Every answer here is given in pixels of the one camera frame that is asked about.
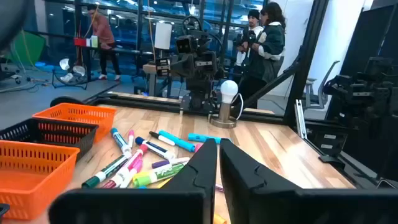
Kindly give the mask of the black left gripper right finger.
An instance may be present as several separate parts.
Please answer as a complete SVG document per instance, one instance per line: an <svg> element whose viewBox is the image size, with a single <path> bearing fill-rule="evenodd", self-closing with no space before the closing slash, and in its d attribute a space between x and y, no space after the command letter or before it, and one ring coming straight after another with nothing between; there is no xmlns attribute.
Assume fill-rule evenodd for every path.
<svg viewBox="0 0 398 224"><path fill-rule="evenodd" d="M396 189L303 189L227 139L220 169L232 224L398 224Z"/></svg>

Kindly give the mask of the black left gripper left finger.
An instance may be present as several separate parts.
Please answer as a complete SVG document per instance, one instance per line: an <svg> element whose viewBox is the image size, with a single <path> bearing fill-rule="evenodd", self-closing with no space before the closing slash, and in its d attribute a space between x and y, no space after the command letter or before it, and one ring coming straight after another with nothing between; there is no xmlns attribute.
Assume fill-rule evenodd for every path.
<svg viewBox="0 0 398 224"><path fill-rule="evenodd" d="M50 224L212 224L217 144L207 140L159 189L74 189L58 196Z"/></svg>

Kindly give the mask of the green Expo marker lime cap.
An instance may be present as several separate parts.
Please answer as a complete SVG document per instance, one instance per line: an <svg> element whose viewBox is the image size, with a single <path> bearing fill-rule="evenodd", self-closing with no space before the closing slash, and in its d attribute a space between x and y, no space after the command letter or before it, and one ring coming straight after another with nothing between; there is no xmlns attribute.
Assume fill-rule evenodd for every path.
<svg viewBox="0 0 398 224"><path fill-rule="evenodd" d="M186 164L187 162L175 165L169 164L163 168L159 167L147 172L143 172L142 174L137 174L132 180L133 186L135 188L143 187L156 183L160 180L171 178L180 172Z"/></svg>

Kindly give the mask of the light blue highlighter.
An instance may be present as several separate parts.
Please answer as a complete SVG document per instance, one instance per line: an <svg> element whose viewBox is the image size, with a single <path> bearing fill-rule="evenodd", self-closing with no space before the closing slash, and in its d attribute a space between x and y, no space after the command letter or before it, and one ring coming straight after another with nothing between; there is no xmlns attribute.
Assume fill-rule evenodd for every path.
<svg viewBox="0 0 398 224"><path fill-rule="evenodd" d="M222 140L221 137L216 137L216 136L209 136L209 135L204 135L204 134L194 134L194 133L188 134L189 141L206 142L208 139L214 139L217 144L220 144L220 142Z"/></svg>
<svg viewBox="0 0 398 224"><path fill-rule="evenodd" d="M189 143L183 139L180 139L176 136L174 136L173 134L170 134L164 130L160 130L159 134L171 141L173 141L177 146L186 149L189 152L195 152L195 145L193 145L192 143Z"/></svg>

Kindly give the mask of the white rectangular panel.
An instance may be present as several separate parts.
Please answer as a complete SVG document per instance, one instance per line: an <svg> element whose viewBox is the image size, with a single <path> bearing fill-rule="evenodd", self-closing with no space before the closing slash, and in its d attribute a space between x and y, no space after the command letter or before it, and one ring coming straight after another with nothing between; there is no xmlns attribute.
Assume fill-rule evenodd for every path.
<svg viewBox="0 0 398 224"><path fill-rule="evenodd" d="M172 25L157 22L155 26L156 30L154 47L161 50L169 50L172 35Z"/></svg>

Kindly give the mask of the white bulb brass lamp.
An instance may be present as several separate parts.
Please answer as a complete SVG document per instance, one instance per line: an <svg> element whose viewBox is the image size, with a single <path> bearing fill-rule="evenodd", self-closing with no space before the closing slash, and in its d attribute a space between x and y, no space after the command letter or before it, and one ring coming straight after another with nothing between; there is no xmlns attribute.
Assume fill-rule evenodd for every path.
<svg viewBox="0 0 398 224"><path fill-rule="evenodd" d="M210 117L210 123L218 128L235 128L236 121L230 118L231 104L238 94L238 85L232 80L227 80L221 85L221 106L218 114Z"/></svg>

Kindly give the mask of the dark blue capped white marker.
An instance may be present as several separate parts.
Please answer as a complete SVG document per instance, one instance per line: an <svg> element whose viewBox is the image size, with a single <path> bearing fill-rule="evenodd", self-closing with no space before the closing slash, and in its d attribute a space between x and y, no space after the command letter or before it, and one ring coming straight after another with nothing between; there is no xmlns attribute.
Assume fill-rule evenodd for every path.
<svg viewBox="0 0 398 224"><path fill-rule="evenodd" d="M138 145L146 145L152 152L157 154L160 157L163 157L166 160L175 159L175 154L171 151L168 151L150 141L143 139L142 137L137 137L135 139L136 144Z"/></svg>

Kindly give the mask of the dark green capped marker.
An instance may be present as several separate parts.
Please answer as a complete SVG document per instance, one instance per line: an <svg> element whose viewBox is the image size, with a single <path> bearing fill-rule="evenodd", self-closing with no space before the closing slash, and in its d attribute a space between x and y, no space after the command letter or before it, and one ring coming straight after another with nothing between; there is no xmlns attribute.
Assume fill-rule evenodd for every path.
<svg viewBox="0 0 398 224"><path fill-rule="evenodd" d="M118 171L130 158L131 153L125 153L115 159L113 162L108 164L105 168L101 169L94 176L90 177L88 180L81 184L82 188L92 189L100 184L102 181L107 179L111 174Z"/></svg>

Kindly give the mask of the blue capped Expo marker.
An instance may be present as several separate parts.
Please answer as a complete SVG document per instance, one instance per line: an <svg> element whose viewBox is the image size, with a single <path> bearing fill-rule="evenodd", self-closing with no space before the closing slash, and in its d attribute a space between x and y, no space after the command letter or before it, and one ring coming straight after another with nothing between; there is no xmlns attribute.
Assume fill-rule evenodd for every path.
<svg viewBox="0 0 398 224"><path fill-rule="evenodd" d="M111 133L113 139L115 140L116 144L119 146L122 153L131 152L131 147L127 144L127 142L120 135L120 133L118 132L118 130L116 128L112 128L110 130L110 133Z"/></svg>

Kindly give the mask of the red white green box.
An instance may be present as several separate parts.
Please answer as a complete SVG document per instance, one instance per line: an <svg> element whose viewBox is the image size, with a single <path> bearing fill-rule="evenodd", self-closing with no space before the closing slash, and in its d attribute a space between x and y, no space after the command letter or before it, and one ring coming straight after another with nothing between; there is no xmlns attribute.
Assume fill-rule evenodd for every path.
<svg viewBox="0 0 398 224"><path fill-rule="evenodd" d="M98 37L95 35L92 35L90 38L75 37L74 44L75 44L75 46L78 46L78 47L98 48L99 40L98 40Z"/></svg>

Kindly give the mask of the orange plastic mesh basket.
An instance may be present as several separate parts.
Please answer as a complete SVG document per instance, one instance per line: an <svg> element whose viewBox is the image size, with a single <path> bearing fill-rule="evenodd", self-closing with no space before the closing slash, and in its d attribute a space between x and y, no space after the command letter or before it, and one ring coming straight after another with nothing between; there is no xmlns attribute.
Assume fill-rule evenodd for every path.
<svg viewBox="0 0 398 224"><path fill-rule="evenodd" d="M0 140L0 203L5 218L33 220L70 183L77 147Z"/></svg>
<svg viewBox="0 0 398 224"><path fill-rule="evenodd" d="M94 140L94 143L97 143L110 132L115 114L116 110L113 108L60 103L32 117L98 125Z"/></svg>

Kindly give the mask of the black stand white reflectors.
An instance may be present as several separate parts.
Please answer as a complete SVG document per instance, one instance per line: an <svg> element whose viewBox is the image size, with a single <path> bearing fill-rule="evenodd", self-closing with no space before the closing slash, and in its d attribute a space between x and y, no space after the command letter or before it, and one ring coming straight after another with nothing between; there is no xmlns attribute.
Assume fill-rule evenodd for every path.
<svg viewBox="0 0 398 224"><path fill-rule="evenodd" d="M59 61L59 66L65 74L57 75L55 69L52 70L52 86L54 88L72 86L87 89L88 75L86 67L82 63L63 58Z"/></svg>

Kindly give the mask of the black plastic mesh basket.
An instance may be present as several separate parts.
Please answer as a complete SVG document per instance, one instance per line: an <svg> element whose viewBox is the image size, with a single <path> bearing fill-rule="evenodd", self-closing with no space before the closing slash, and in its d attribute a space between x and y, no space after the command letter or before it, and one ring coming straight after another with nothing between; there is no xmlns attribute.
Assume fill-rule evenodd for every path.
<svg viewBox="0 0 398 224"><path fill-rule="evenodd" d="M29 118L0 130L0 140L77 147L80 160L93 146L97 129L95 124Z"/></svg>

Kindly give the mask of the black wheel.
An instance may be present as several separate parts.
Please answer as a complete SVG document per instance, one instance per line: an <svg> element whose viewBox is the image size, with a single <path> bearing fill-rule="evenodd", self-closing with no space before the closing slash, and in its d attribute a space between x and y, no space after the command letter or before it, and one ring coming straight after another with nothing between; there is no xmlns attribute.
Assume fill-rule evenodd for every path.
<svg viewBox="0 0 398 224"><path fill-rule="evenodd" d="M84 102L72 98L70 96L59 96L57 98L54 98L51 102L50 102L50 107L59 105L61 103L71 103L71 104L78 104L78 105L84 105Z"/></svg>

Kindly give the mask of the black wall panel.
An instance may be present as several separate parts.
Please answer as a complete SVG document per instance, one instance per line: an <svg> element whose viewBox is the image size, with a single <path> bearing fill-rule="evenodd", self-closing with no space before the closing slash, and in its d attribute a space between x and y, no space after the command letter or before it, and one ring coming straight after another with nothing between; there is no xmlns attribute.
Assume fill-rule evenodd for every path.
<svg viewBox="0 0 398 224"><path fill-rule="evenodd" d="M398 3L360 14L340 73L365 71L371 57L391 59L398 75Z"/></svg>

